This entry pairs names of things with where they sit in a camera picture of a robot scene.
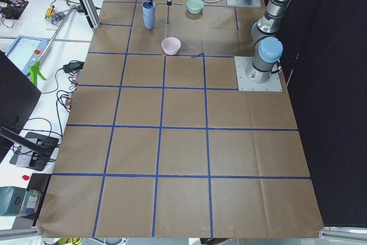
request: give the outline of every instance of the black curtain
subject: black curtain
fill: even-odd
[[[292,0],[277,35],[319,209],[329,226],[367,227],[366,22],[367,0]]]

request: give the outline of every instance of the black monitor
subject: black monitor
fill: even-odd
[[[35,158],[33,169],[43,170],[58,143],[58,139],[28,133],[26,138],[41,140],[41,145],[29,142],[19,135],[41,96],[29,79],[0,51],[0,162],[14,143],[27,147],[40,157]],[[13,164],[17,155],[11,159]]]

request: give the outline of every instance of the teal container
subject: teal container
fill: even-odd
[[[26,216],[37,211],[41,192],[18,188],[0,187],[0,216]]]

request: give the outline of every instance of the mint green bowl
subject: mint green bowl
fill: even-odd
[[[204,2],[201,0],[189,0],[187,2],[188,11],[191,14],[199,14],[204,7]]]

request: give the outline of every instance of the pink bowl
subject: pink bowl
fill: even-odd
[[[161,46],[167,55],[174,55],[178,53],[178,50],[181,47],[181,42],[178,38],[166,37],[162,40]]]

